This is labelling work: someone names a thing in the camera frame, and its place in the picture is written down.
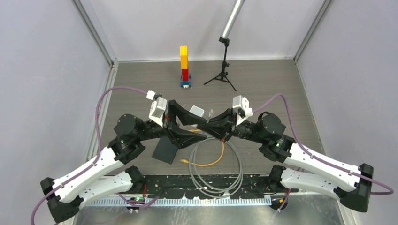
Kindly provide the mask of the white network switch box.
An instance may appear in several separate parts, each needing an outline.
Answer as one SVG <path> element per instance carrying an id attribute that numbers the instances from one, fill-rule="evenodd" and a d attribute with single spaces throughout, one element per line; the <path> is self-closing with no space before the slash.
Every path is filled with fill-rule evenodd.
<path id="1" fill-rule="evenodd" d="M 200 107 L 198 107 L 198 106 L 193 105 L 190 108 L 189 112 L 191 112 L 192 114 L 194 114 L 196 116 L 202 117 L 204 115 L 204 113 L 205 113 L 205 110 L 200 108 Z"/>

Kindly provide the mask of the dark grey foam pad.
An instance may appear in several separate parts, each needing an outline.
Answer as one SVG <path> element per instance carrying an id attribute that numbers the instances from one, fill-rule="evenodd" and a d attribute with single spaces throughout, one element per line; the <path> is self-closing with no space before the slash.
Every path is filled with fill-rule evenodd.
<path id="1" fill-rule="evenodd" d="M 157 159 L 161 162 L 172 164 L 178 148 L 170 141 L 168 137 L 162 137 L 159 139 L 152 158 Z"/>

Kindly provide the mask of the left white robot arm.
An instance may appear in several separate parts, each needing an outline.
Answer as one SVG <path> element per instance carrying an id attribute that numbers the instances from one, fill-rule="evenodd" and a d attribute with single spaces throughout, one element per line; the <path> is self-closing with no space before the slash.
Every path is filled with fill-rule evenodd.
<path id="1" fill-rule="evenodd" d="M 204 135 L 179 127 L 205 123 L 203 114 L 204 110 L 197 106 L 186 110 L 175 100 L 158 98 L 152 102 L 149 120 L 122 115 L 114 128 L 116 138 L 95 158 L 63 177 L 41 181 L 54 221 L 66 221 L 87 204 L 108 195 L 126 191 L 139 194 L 145 179 L 137 167 L 131 166 L 108 179 L 104 175 L 137 158 L 145 150 L 145 140 L 166 137 L 179 149 L 204 140 Z"/>

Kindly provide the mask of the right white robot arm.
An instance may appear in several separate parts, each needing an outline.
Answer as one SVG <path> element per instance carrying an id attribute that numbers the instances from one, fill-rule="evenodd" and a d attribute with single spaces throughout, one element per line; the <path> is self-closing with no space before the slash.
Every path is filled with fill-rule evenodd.
<path id="1" fill-rule="evenodd" d="M 260 143 L 259 151 L 271 161 L 304 169 L 304 172 L 281 165 L 272 167 L 267 185 L 273 192 L 287 189 L 307 189 L 339 200 L 345 207 L 367 212 L 374 169 L 368 164 L 349 165 L 300 146 L 294 138 L 284 135 L 286 126 L 279 117 L 263 112 L 256 123 L 238 124 L 238 113 L 228 109 L 222 114 L 199 124 L 198 128 L 211 136 L 227 141 L 231 137 Z"/>

